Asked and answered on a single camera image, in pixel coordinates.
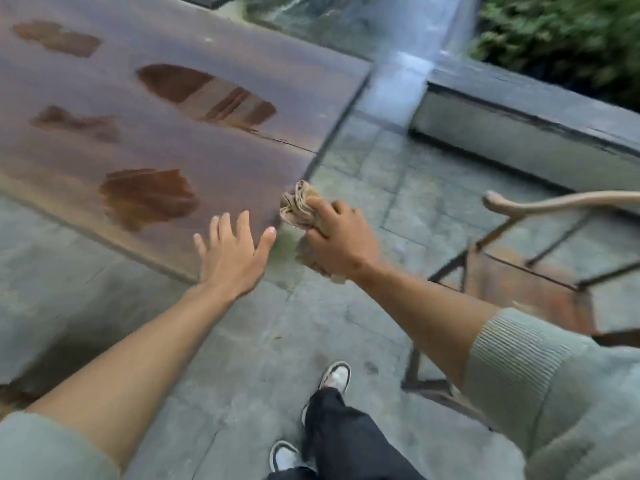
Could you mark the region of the person's left hand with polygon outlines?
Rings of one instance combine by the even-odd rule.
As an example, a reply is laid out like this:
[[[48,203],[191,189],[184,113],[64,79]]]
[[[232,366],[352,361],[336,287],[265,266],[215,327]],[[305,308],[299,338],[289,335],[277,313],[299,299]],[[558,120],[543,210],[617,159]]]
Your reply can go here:
[[[222,248],[218,247],[219,217],[211,219],[208,241],[203,238],[209,251],[204,260],[200,259],[197,286],[234,301],[255,288],[268,261],[261,261],[253,255],[259,242],[253,241],[248,210],[242,211],[232,226],[234,242]]]

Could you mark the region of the person's right hand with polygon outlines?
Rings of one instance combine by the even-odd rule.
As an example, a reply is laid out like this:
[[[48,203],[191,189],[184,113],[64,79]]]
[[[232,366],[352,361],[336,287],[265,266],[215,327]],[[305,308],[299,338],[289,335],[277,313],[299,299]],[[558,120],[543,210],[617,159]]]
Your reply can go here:
[[[308,200],[324,222],[331,244],[324,251],[310,251],[328,273],[344,276],[358,285],[367,285],[383,265],[379,243],[359,209],[336,200]]]

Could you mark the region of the beige cloth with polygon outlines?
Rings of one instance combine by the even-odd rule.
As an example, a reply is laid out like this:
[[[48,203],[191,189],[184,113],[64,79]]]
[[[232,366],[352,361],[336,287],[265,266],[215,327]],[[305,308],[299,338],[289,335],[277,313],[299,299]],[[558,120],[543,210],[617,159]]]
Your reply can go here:
[[[326,237],[322,218],[308,204],[309,199],[321,198],[320,193],[306,180],[299,180],[292,191],[283,193],[280,201],[280,217],[284,223],[302,231],[316,230]],[[345,284],[346,278],[341,275],[328,273],[312,257],[308,249],[306,237],[300,238],[296,245],[296,261],[308,267],[317,274],[336,284]]]

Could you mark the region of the person's left forearm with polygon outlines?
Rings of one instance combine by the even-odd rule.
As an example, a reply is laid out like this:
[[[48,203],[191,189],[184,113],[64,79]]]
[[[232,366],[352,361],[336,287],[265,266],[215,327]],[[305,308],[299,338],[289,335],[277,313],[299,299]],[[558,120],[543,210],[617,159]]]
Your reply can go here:
[[[27,407],[78,433],[119,470],[213,327],[257,284],[192,287],[172,306]]]

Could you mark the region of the person's right forearm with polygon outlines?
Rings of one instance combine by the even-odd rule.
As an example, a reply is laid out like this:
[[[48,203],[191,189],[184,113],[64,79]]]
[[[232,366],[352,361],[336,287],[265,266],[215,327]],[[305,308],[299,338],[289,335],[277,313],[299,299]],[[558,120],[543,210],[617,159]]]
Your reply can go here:
[[[499,307],[382,261],[363,261],[350,275],[457,389],[473,343]]]

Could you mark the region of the white and black sneaker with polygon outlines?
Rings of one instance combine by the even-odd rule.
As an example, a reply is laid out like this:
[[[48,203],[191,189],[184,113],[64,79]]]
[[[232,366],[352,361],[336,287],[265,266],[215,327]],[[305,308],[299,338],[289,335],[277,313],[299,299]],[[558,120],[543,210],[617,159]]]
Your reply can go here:
[[[269,468],[271,473],[295,469],[316,472],[308,462],[302,459],[299,450],[286,440],[279,440],[272,446],[269,452]]]
[[[351,382],[348,363],[338,361],[325,370],[319,385],[301,412],[301,423],[305,428],[316,427],[335,412],[342,413],[347,406],[344,393]]]

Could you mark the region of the dark trousers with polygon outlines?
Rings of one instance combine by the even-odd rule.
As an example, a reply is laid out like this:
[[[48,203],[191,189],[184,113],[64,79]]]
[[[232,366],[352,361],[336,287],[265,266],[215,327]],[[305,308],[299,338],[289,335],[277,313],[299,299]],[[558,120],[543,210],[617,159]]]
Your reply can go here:
[[[368,414],[348,406],[332,387],[310,397],[303,455],[314,460],[315,469],[286,468],[265,480],[426,480]]]

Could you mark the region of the grey stone ledge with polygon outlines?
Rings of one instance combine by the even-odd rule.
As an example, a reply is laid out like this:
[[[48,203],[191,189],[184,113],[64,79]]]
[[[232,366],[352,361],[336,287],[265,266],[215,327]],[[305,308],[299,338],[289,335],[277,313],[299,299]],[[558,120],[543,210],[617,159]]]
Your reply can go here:
[[[640,192],[640,113],[441,52],[410,130],[564,191]]]

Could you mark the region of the grey-green knit sweater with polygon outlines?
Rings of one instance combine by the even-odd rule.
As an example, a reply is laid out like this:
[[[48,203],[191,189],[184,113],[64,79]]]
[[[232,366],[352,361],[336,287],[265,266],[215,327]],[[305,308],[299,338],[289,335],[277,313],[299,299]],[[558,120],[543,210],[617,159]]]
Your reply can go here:
[[[526,457],[527,480],[640,480],[640,349],[601,347],[513,308],[475,339],[462,391]],[[51,419],[0,422],[0,480],[120,480]]]

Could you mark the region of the green shrubs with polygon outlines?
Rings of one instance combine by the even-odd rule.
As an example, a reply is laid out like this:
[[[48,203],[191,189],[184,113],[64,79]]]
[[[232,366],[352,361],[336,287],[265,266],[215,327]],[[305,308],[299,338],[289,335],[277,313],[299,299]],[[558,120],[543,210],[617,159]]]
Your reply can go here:
[[[640,0],[482,0],[468,54],[640,114]]]

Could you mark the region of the wooden chair with metal frame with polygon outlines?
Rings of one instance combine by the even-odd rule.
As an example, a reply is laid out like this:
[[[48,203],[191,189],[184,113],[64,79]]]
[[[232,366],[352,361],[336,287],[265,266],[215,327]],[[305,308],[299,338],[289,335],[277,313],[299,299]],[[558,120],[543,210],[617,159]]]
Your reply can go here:
[[[596,329],[591,288],[640,271],[640,260],[606,273],[578,280],[564,269],[541,262],[583,229],[595,212],[585,213],[546,249],[533,257],[494,245],[526,218],[570,209],[603,209],[640,204],[638,191],[591,191],[574,193],[533,203],[510,201],[489,191],[483,206],[507,217],[481,239],[429,277],[453,291],[467,294],[501,308],[516,308],[562,329],[589,336],[605,347],[640,348],[640,328],[602,332]]]

